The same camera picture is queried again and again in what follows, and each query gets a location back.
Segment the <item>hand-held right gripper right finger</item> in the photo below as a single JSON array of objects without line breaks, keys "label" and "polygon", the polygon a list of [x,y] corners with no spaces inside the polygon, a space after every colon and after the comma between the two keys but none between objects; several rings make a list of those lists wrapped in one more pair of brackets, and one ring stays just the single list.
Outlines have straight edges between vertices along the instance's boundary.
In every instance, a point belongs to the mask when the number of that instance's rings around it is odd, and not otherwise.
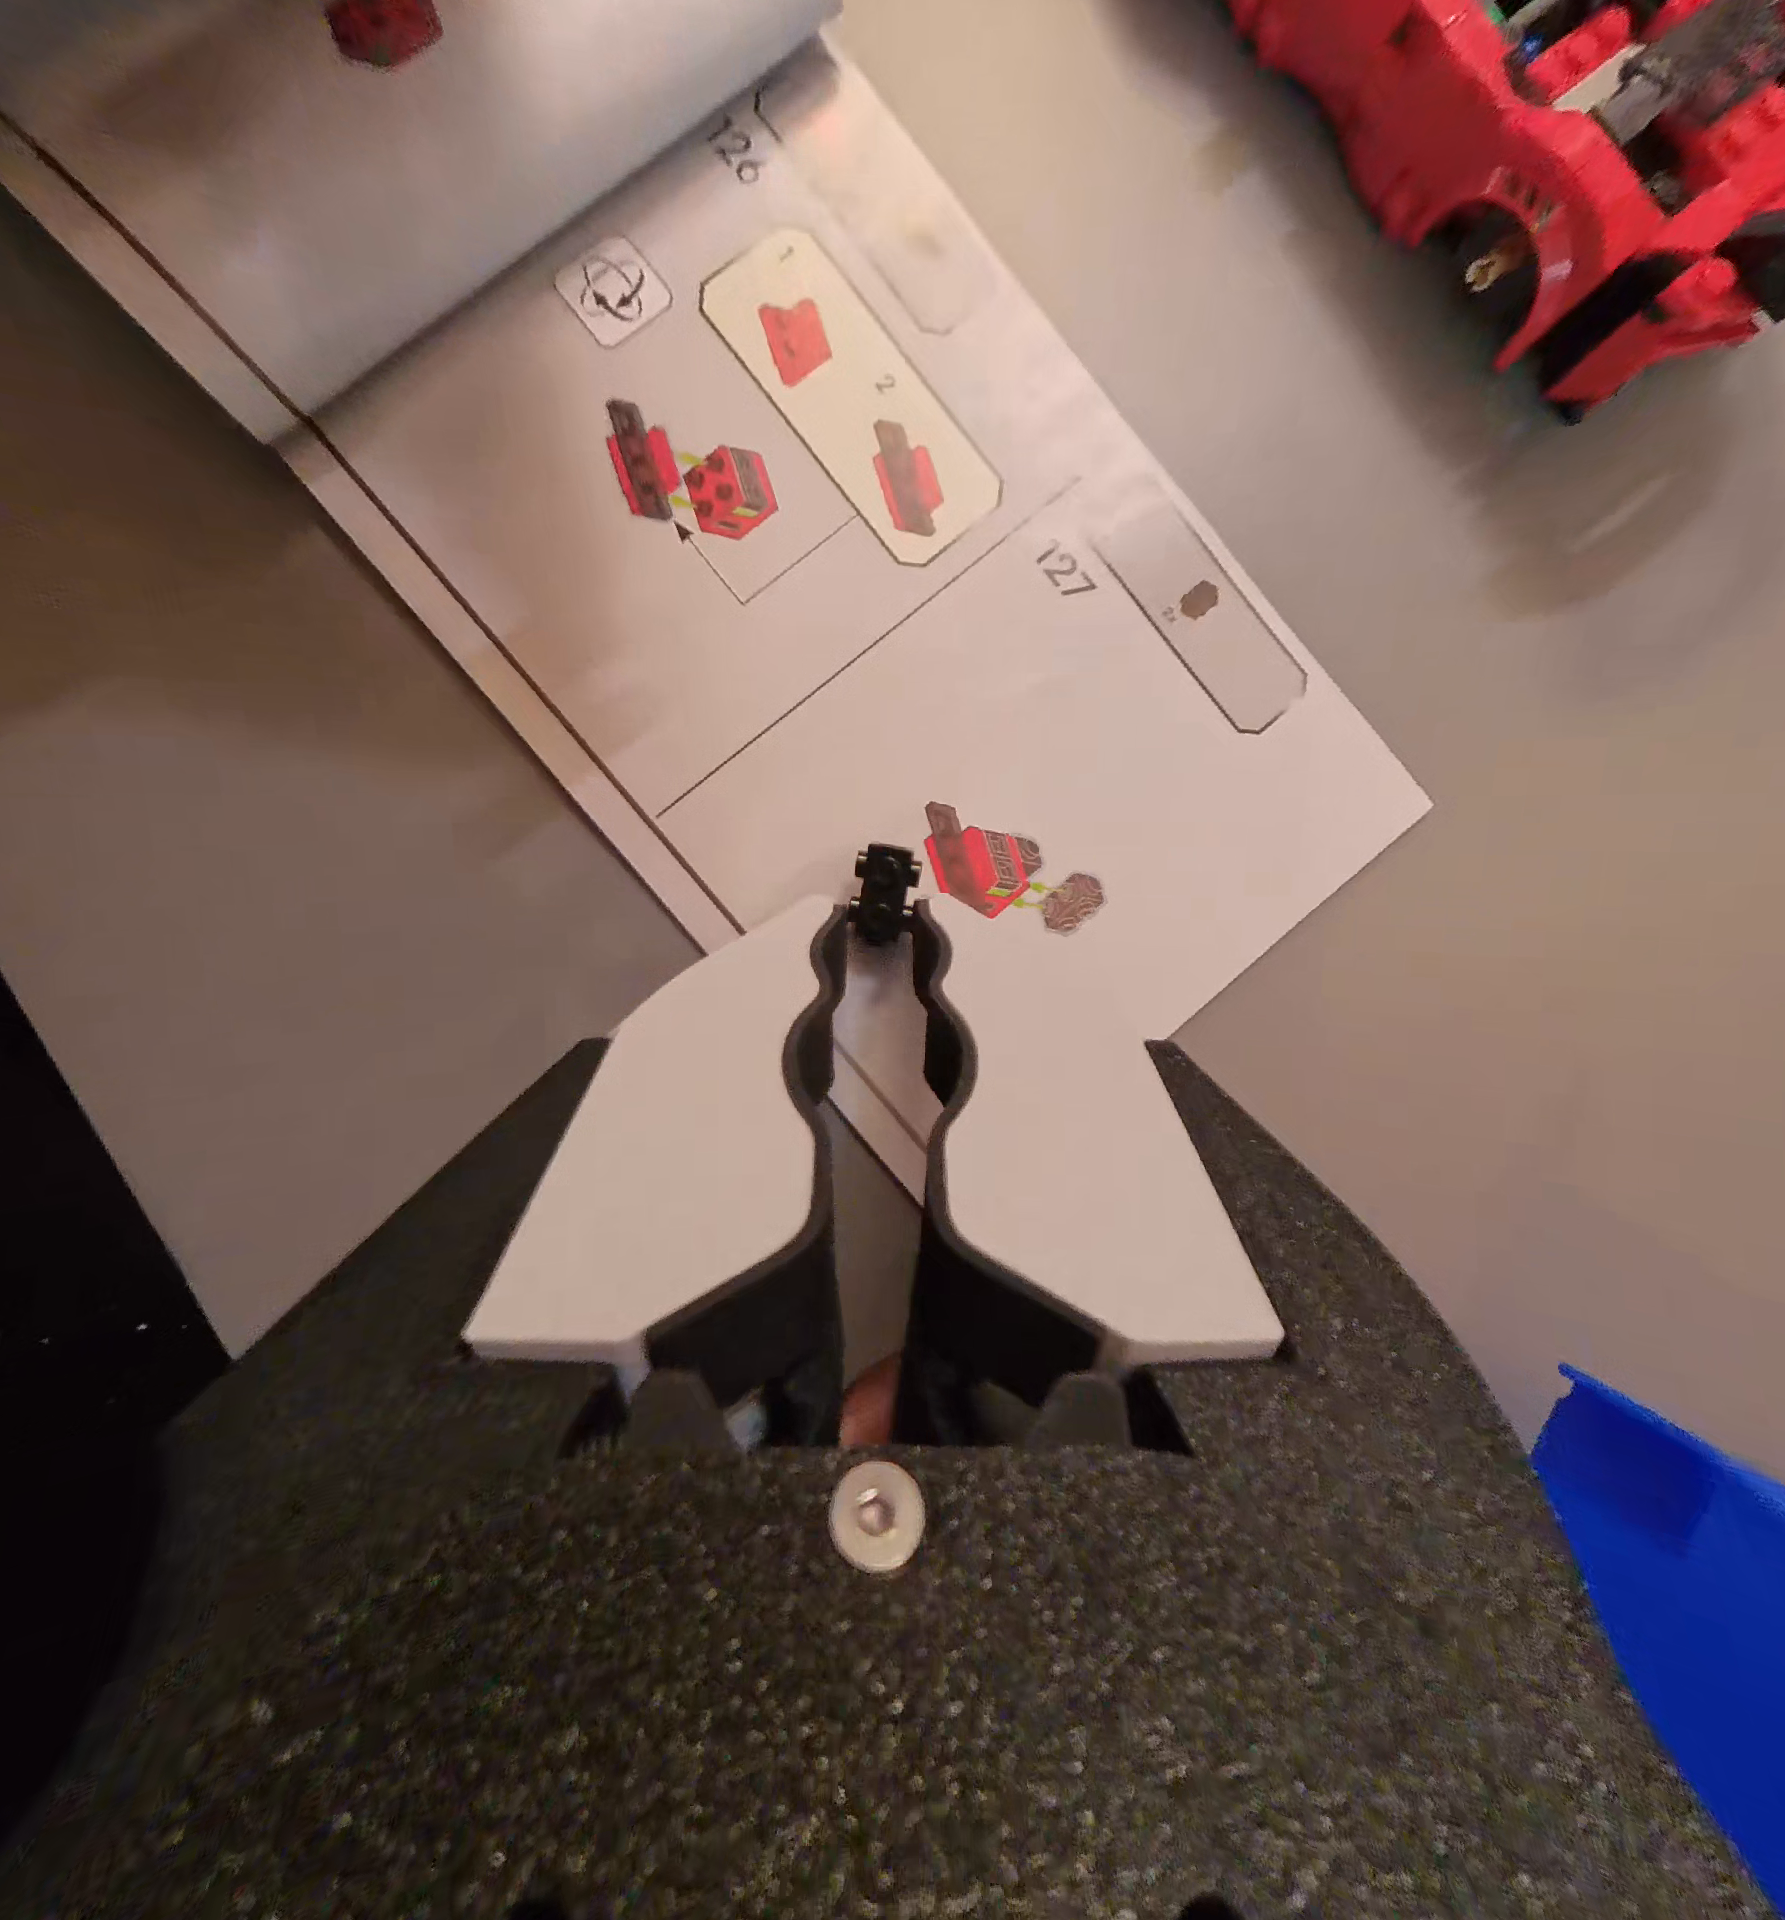
[{"label": "hand-held right gripper right finger", "polygon": [[1003,1374],[1263,1360],[1275,1312],[1150,1050],[1098,968],[953,896],[912,918],[927,1015],[926,1224],[945,1307]]}]

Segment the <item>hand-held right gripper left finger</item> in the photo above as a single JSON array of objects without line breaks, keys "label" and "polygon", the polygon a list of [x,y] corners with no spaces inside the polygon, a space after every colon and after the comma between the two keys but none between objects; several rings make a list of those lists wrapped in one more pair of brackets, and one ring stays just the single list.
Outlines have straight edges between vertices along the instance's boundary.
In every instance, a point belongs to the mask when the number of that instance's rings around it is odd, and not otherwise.
[{"label": "hand-held right gripper left finger", "polygon": [[464,1326],[473,1357],[788,1374],[837,1339],[845,906],[802,898],[603,1043]]}]

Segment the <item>small black lego piece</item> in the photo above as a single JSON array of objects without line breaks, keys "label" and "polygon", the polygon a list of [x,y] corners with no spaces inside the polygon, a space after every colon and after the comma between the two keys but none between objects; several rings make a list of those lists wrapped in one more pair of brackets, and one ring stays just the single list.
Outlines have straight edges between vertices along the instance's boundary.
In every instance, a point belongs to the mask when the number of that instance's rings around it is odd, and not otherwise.
[{"label": "small black lego piece", "polygon": [[863,948],[894,948],[912,934],[913,896],[921,879],[916,853],[893,842],[870,842],[857,850],[856,894],[847,924]]}]

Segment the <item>blue plastic storage bin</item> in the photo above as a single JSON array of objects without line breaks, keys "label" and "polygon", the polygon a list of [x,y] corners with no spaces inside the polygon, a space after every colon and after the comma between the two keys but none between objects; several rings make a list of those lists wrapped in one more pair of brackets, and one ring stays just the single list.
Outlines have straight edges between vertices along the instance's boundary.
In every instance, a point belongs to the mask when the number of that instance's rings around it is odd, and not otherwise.
[{"label": "blue plastic storage bin", "polygon": [[1561,1375],[1530,1465],[1649,1724],[1785,1915],[1785,1484]]}]

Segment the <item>lego instruction booklet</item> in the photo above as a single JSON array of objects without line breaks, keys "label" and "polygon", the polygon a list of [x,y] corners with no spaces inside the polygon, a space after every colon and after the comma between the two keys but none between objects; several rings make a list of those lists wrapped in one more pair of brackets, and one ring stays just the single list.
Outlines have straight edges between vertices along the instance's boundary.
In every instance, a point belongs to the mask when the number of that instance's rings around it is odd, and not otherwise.
[{"label": "lego instruction booklet", "polygon": [[0,180],[697,948],[873,841],[1166,1038],[1426,817],[837,4],[0,4]]}]

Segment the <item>red lego car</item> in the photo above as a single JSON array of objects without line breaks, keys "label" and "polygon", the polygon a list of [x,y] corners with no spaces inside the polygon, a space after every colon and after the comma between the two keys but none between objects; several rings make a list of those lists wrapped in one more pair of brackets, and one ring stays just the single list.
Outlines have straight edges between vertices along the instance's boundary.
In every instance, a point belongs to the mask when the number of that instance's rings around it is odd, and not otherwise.
[{"label": "red lego car", "polygon": [[1234,2],[1544,405],[1785,323],[1785,2]]}]

